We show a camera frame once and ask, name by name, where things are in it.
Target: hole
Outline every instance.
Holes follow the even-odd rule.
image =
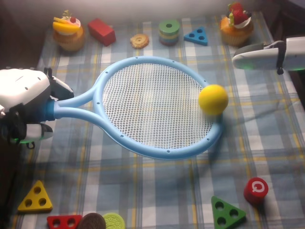
[[[34,188],[34,193],[35,194],[39,194],[41,192],[41,188],[40,187],[35,187]]]
[[[224,204],[220,201],[216,202],[215,208],[219,211],[222,211],[224,209]]]
[[[230,216],[234,219],[236,219],[238,217],[238,211],[236,209],[232,209],[230,211]]]
[[[225,218],[224,217],[219,217],[217,219],[217,223],[219,226],[224,226],[226,224]]]
[[[25,202],[24,202],[25,206],[28,208],[29,206],[32,205],[32,201],[30,199],[27,199]]]
[[[53,226],[54,226],[55,228],[58,228],[60,224],[61,224],[61,221],[60,221],[59,219],[53,220]]]
[[[71,228],[75,225],[75,219],[71,218],[68,219],[68,227]]]
[[[40,206],[44,206],[47,203],[47,200],[45,198],[41,198],[38,202]]]

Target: green triangle block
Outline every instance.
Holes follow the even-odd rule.
[[[215,196],[211,198],[215,229],[233,229],[241,224],[246,213],[239,208],[219,199]]]

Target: plaid tablecloth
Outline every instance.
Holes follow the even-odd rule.
[[[116,61],[137,55],[170,58],[226,88],[230,100],[225,130],[215,148],[196,158],[162,161],[127,151],[85,121],[48,122],[54,137],[22,154],[16,207],[39,179],[53,210],[16,214],[11,228],[47,228],[49,215],[116,212],[129,229],[212,229],[213,195],[247,213],[247,222],[239,228],[305,228],[304,110],[287,73],[233,68],[235,48],[222,43],[220,20],[221,16],[180,20],[180,41],[174,47],[159,43],[158,21],[114,25],[117,42],[108,47],[87,33],[86,44],[77,53],[61,51],[50,31],[38,68],[51,67],[76,95],[91,88]],[[254,13],[253,21],[250,43],[271,42],[262,14]],[[208,46],[183,41],[183,34],[199,26],[206,29]],[[150,37],[143,50],[129,43],[137,33]],[[260,209],[243,197],[247,181],[255,176],[269,185]]]

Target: brown cookie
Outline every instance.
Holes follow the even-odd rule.
[[[130,38],[130,43],[135,49],[142,49],[149,43],[149,38],[146,34],[137,34]]]
[[[106,221],[98,213],[89,213],[81,219],[77,229],[106,229]]]

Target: blue triangle block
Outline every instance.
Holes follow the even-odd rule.
[[[203,26],[185,35],[184,40],[196,44],[208,45],[208,37],[205,34],[205,30]]]

